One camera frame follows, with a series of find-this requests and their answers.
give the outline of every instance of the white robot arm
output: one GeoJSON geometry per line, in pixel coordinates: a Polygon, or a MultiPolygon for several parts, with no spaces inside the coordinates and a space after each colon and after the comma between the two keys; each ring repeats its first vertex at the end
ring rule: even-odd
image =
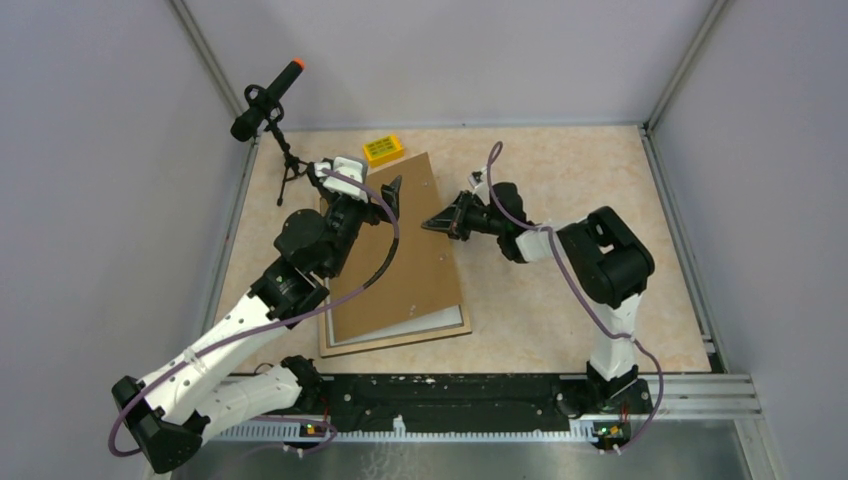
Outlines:
{"type": "Polygon", "coordinates": [[[467,240],[472,231],[497,235],[503,255],[517,263],[552,258],[548,228],[555,232],[559,257],[568,258],[590,307],[613,336],[600,329],[595,334],[587,374],[596,390],[598,404],[614,403],[616,395],[636,382],[636,351],[631,341],[636,331],[636,311],[654,271],[648,250],[621,218],[602,207],[577,222],[534,225],[524,213],[523,200],[515,184],[497,183],[494,194],[507,212],[526,229],[506,218],[489,203],[486,169],[468,178],[470,191],[463,191],[423,228],[467,240]]]}
{"type": "MultiPolygon", "coordinates": [[[[303,209],[289,216],[274,240],[280,257],[235,308],[168,364],[140,379],[126,376],[112,387],[124,425],[156,473],[183,464],[209,439],[244,420],[317,400],[321,377],[299,356],[262,375],[221,383],[253,352],[314,314],[329,293],[321,279],[341,272],[363,223],[390,221],[397,227],[400,177],[383,186],[377,205],[363,190],[367,164],[360,160],[336,157],[313,163],[307,174],[328,202],[326,213],[303,209]]],[[[383,267],[362,290],[388,267],[397,236],[395,228],[383,267]]],[[[132,453],[114,447],[116,432],[117,424],[110,434],[113,453],[132,453]]]]}

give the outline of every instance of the speckled floor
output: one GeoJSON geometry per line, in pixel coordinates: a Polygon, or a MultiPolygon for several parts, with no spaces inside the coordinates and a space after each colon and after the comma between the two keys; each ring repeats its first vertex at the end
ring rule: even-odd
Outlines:
{"type": "MultiPolygon", "coordinates": [[[[496,181],[518,185],[534,222],[577,220],[609,205],[650,250],[656,272],[639,309],[637,336],[668,371],[708,371],[698,323],[635,126],[289,133],[293,152],[307,161],[341,154],[362,156],[362,144],[396,133],[407,156],[429,152],[439,194],[447,205],[468,174],[504,142],[493,169],[496,181]]],[[[224,281],[218,316],[230,310],[278,255],[272,242],[285,218],[314,208],[317,193],[305,179],[286,187],[282,153],[262,138],[224,281]]],[[[473,333],[415,345],[322,359],[312,318],[269,343],[239,368],[300,354],[322,373],[582,372],[594,327],[553,262],[516,265],[500,256],[493,237],[454,243],[473,333]]],[[[640,358],[640,370],[654,370],[640,358]]]]}

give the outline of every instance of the yellow object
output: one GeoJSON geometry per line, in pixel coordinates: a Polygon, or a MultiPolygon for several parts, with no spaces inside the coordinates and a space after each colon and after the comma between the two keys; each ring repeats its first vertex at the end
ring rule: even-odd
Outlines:
{"type": "Polygon", "coordinates": [[[400,140],[394,135],[366,143],[362,146],[362,150],[365,152],[365,159],[368,160],[368,165],[372,168],[379,167],[392,160],[397,160],[403,157],[404,154],[403,145],[400,144],[400,140]]]}

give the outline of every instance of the wooden board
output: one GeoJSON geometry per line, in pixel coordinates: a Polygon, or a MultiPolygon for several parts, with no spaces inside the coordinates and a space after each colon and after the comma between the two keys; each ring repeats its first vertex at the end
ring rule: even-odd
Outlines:
{"type": "MultiPolygon", "coordinates": [[[[430,158],[422,153],[369,173],[366,184],[379,191],[398,175],[400,243],[383,276],[356,298],[333,309],[336,341],[396,325],[462,303],[452,245],[446,235],[421,228],[442,210],[430,158]]],[[[383,263],[394,235],[388,223],[363,225],[341,275],[330,281],[330,296],[359,288],[383,263]]]]}
{"type": "Polygon", "coordinates": [[[362,342],[336,345],[333,345],[330,341],[328,316],[322,313],[318,317],[318,341],[320,342],[318,348],[321,353],[321,357],[326,358],[469,334],[471,333],[471,315],[468,313],[467,307],[460,305],[458,308],[462,315],[462,324],[458,326],[434,328],[412,334],[387,336],[384,338],[375,338],[373,340],[366,340],[362,342]]]}

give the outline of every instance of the gray wall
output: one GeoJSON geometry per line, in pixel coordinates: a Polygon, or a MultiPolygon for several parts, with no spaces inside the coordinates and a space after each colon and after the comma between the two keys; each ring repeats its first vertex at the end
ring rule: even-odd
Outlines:
{"type": "Polygon", "coordinates": [[[659,131],[731,365],[792,478],[844,478],[848,3],[736,2],[659,131]]]}
{"type": "Polygon", "coordinates": [[[711,0],[190,0],[239,90],[294,56],[286,128],[641,122],[711,0]]]}
{"type": "Polygon", "coordinates": [[[138,478],[109,389],[196,328],[244,146],[163,1],[3,2],[0,66],[0,477],[138,478]]]}

